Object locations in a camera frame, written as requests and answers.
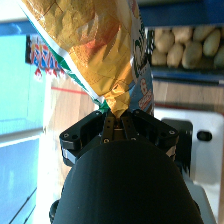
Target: crinkled plastic bag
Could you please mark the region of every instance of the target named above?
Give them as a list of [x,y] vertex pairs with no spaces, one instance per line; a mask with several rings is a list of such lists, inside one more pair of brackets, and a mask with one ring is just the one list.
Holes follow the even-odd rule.
[[145,29],[136,0],[19,0],[52,54],[116,117],[128,108],[153,113]]

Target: chip bag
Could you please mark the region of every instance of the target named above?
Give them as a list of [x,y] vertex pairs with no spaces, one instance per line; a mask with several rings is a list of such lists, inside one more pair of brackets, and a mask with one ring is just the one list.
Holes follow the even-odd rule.
[[119,118],[153,112],[145,28],[136,0],[19,0],[67,74]]

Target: snack bag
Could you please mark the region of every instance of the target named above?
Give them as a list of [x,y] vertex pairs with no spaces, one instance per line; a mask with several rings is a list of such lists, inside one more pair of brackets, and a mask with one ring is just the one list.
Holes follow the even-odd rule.
[[95,102],[119,118],[153,112],[145,29],[136,0],[18,0],[48,48]]

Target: shelf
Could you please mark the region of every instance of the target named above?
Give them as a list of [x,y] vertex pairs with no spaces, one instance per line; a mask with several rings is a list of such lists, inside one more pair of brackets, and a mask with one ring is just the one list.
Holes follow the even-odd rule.
[[152,67],[154,80],[164,82],[200,84],[206,86],[224,86],[224,71],[184,70]]
[[144,5],[140,11],[146,27],[224,24],[223,0]]

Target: yellow chip bag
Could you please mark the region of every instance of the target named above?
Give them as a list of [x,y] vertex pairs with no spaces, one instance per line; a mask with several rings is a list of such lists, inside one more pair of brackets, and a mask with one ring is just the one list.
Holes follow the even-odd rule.
[[19,0],[63,69],[120,117],[153,113],[145,28],[136,0]]

